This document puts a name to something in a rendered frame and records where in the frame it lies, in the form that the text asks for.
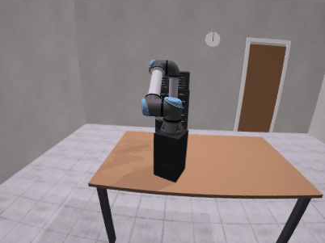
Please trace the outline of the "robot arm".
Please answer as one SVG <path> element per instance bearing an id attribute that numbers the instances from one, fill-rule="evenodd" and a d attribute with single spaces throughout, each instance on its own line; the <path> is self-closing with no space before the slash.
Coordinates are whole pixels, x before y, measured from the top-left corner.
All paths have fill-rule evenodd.
<path id="1" fill-rule="evenodd" d="M 179 68 L 174 61 L 152 60 L 149 72 L 149 93 L 141 100 L 142 114 L 164 117 L 161 133 L 167 136 L 179 136 L 183 133 L 181 124 L 182 101 L 178 99 Z M 169 97 L 161 98 L 162 79 L 168 74 Z"/>

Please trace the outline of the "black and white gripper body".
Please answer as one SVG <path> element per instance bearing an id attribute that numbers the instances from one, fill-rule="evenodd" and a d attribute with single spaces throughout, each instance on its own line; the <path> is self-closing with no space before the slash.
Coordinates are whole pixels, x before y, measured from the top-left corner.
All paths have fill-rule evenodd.
<path id="1" fill-rule="evenodd" d="M 163 125 L 163 121 L 164 121 L 164 118 L 163 117 L 159 117 L 159 118 L 156 118 L 155 117 L 155 131 L 158 131 L 159 129 L 161 129 L 162 125 Z"/>

